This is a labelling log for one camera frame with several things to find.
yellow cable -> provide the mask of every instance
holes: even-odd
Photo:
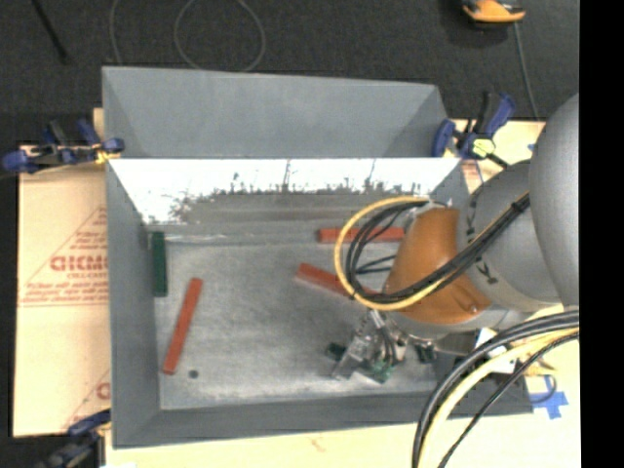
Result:
[[[340,281],[340,284],[342,285],[342,287],[363,305],[366,305],[368,308],[371,308],[373,310],[386,310],[386,311],[387,310],[399,310],[409,305],[412,305],[413,303],[416,303],[418,300],[424,298],[427,294],[433,291],[440,283],[442,283],[443,279],[434,283],[432,286],[428,287],[427,289],[422,290],[421,292],[417,292],[411,295],[410,297],[401,301],[397,301],[395,303],[376,303],[375,301],[370,300],[366,298],[365,296],[362,296],[361,294],[357,293],[355,289],[353,288],[353,286],[351,286],[351,283],[347,281],[347,277],[342,268],[342,259],[340,257],[340,253],[342,251],[342,244],[344,243],[344,238],[349,233],[351,228],[357,223],[357,221],[361,219],[364,215],[367,215],[370,212],[373,212],[379,208],[383,208],[389,205],[397,205],[400,203],[428,203],[429,201],[430,200],[428,198],[420,198],[416,196],[399,196],[396,198],[383,199],[381,201],[372,203],[365,208],[362,208],[359,212],[354,214],[347,221],[347,223],[344,224],[344,227],[342,227],[342,229],[340,230],[340,233],[338,234],[338,238],[335,241],[335,246],[333,247],[333,266],[335,268],[335,273],[338,276],[338,281]]]
[[[548,334],[535,337],[522,345],[512,348],[503,354],[500,354],[478,368],[476,368],[471,374],[464,378],[447,396],[445,401],[440,405],[435,416],[431,420],[429,430],[426,437],[422,442],[422,449],[420,459],[422,460],[422,466],[438,466],[438,464],[429,464],[428,459],[431,458],[431,439],[435,438],[436,432],[441,428],[441,425],[447,420],[452,410],[457,403],[477,384],[484,379],[501,363],[509,362],[514,359],[518,359],[525,354],[534,354],[535,352],[546,347],[553,341],[578,332],[578,329],[574,330],[560,330],[553,331]]]

red block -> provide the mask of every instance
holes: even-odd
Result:
[[[195,312],[195,307],[197,306],[203,284],[204,282],[201,279],[195,277],[192,278],[188,284],[182,308],[177,315],[177,323],[175,324],[174,334],[169,344],[165,364],[163,364],[163,373],[165,374],[174,374],[176,372],[177,361],[179,361],[179,357],[182,354],[184,342],[186,341],[186,334],[190,328],[193,313]]]

black cable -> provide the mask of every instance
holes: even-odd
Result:
[[[390,351],[390,355],[389,355],[390,364],[391,366],[395,366],[399,362],[399,358],[397,356],[397,348],[394,345],[392,335],[390,334],[390,331],[388,330],[388,328],[386,328],[385,326],[382,326],[381,328],[379,328],[379,330],[381,331],[383,339],[385,339],[386,342],[388,343],[388,349]]]
[[[525,60],[523,41],[520,36],[520,27],[517,22],[514,22],[514,34],[516,36],[516,50],[518,51],[518,59],[520,60],[520,70],[522,73],[523,82],[525,82],[526,96],[528,97],[528,102],[530,103],[530,107],[533,111],[533,118],[535,119],[535,121],[538,121],[539,115],[537,114],[537,106],[535,104],[535,99],[533,98],[533,88],[531,87],[530,80],[528,78],[527,61]]]
[[[39,16],[39,19],[43,23],[44,27],[46,28],[46,31],[48,32],[48,35],[50,36],[50,39],[52,40],[52,43],[57,49],[58,58],[60,59],[60,62],[62,62],[63,64],[71,64],[71,57],[69,56],[69,53],[67,52],[67,50],[64,48],[64,46],[60,42],[57,32],[52,26],[52,23],[50,22],[48,15],[43,10],[43,7],[41,6],[41,2],[39,2],[39,0],[30,0],[30,2],[35,8],[35,11],[37,11],[37,15]]]
[[[500,399],[500,397],[511,387],[517,380],[520,378],[523,373],[527,370],[529,366],[531,366],[535,361],[537,361],[540,357],[550,352],[554,348],[563,345],[564,343],[568,343],[574,339],[578,339],[578,333],[569,334],[567,336],[563,336],[552,343],[549,343],[544,348],[541,348],[533,355],[530,356],[521,366],[519,366],[509,377],[502,383],[496,391],[487,399],[487,401],[482,405],[482,407],[477,411],[473,419],[470,421],[465,430],[461,433],[459,438],[455,441],[455,443],[448,449],[447,453],[442,458],[442,461],[438,465],[438,468],[445,468],[449,463],[450,457],[457,450],[459,445],[463,442],[463,440],[468,436],[470,431],[477,425],[479,420],[488,412],[489,408],[493,406],[493,404]]]
[[[463,272],[465,272],[474,261],[479,258],[483,252],[502,234],[502,232],[509,226],[509,224],[516,219],[522,212],[524,212],[529,206],[528,193],[523,194],[511,206],[485,231],[483,231],[478,240],[470,243],[461,253],[452,258],[449,262],[438,268],[428,276],[414,283],[413,285],[392,293],[366,293],[362,284],[357,280],[357,260],[367,243],[367,234],[376,227],[387,216],[392,214],[399,214],[402,211],[413,208],[415,203],[409,203],[407,205],[397,205],[395,207],[387,208],[377,215],[374,215],[364,227],[362,227],[356,237],[352,241],[346,256],[346,276],[347,280],[353,287],[356,293],[366,296],[371,301],[381,304],[390,304],[397,301],[401,301],[414,293],[429,288],[432,284],[439,282],[441,279],[445,279],[436,289],[432,292],[441,290]]]
[[[491,352],[495,348],[507,345],[519,339],[537,336],[546,332],[578,328],[578,325],[579,311],[577,309],[572,309],[561,314],[544,316],[500,332],[494,338],[465,356],[464,359],[439,382],[438,387],[429,396],[427,403],[421,411],[418,420],[418,428],[412,445],[412,467],[417,468],[418,466],[422,443],[439,403],[444,400],[445,396],[455,386],[456,382],[462,379],[463,373],[465,373],[466,370],[471,369],[477,362],[483,359],[488,352]]]

white cable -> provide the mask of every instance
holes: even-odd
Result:
[[[175,42],[175,48],[177,49],[177,52],[180,54],[180,56],[184,59],[184,61],[188,65],[194,67],[195,69],[203,69],[199,64],[197,64],[196,62],[191,60],[191,58],[182,49],[181,44],[179,43],[179,38],[177,36],[178,32],[179,32],[179,23],[180,23],[180,21],[182,20],[183,16],[186,14],[188,9],[196,1],[197,0],[189,0],[188,2],[186,2],[186,5],[184,5],[182,10],[177,15],[177,18],[175,19],[175,25],[174,25],[174,42]],[[260,21],[260,19],[257,16],[257,14],[250,8],[250,6],[247,5],[247,3],[244,0],[234,0],[234,1],[237,4],[239,4],[252,17],[252,19],[255,22],[255,25],[256,25],[256,27],[258,29],[258,32],[260,34],[260,50],[259,50],[257,56],[255,57],[255,59],[247,67],[245,67],[243,69],[243,71],[251,71],[258,64],[260,64],[260,62],[262,61],[262,58],[264,56],[264,52],[266,51],[266,35],[265,35],[265,32],[264,32],[264,27],[262,26],[262,22]]]
[[[182,49],[181,44],[179,42],[179,38],[178,38],[180,22],[181,22],[182,18],[184,17],[184,15],[186,14],[186,12],[188,11],[188,9],[190,9],[190,7],[196,1],[197,0],[189,0],[188,2],[186,2],[184,4],[184,7],[182,7],[182,9],[178,13],[177,17],[175,18],[174,43],[175,43],[175,48],[176,48],[177,52],[179,53],[179,55],[182,57],[182,59],[189,66],[191,66],[191,67],[193,67],[195,69],[202,69],[202,67],[199,64],[197,64],[196,62],[194,62],[186,54],[186,52]],[[265,31],[264,31],[264,27],[262,25],[262,22],[260,21],[260,19],[257,16],[257,14],[250,8],[250,6],[247,5],[247,3],[244,0],[234,0],[234,1],[238,5],[240,5],[252,17],[253,21],[255,22],[255,25],[257,26],[258,32],[260,34],[260,50],[259,50],[257,56],[255,57],[255,59],[247,67],[245,67],[243,69],[243,71],[251,71],[258,64],[260,64],[260,62],[262,61],[262,58],[264,57],[264,53],[266,51],[266,34],[265,34]],[[113,0],[112,6],[110,8],[110,13],[109,13],[109,16],[108,16],[108,35],[109,35],[111,46],[113,48],[113,56],[114,56],[115,62],[117,62],[118,64],[122,64],[123,60],[122,60],[121,54],[119,52],[119,47],[118,47],[118,44],[117,44],[117,38],[115,37],[115,15],[116,15],[116,12],[117,12],[117,7],[119,6],[119,2],[120,2],[120,0]]]

cardboard sheet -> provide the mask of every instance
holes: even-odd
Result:
[[[19,181],[14,435],[62,433],[110,401],[103,166]]]

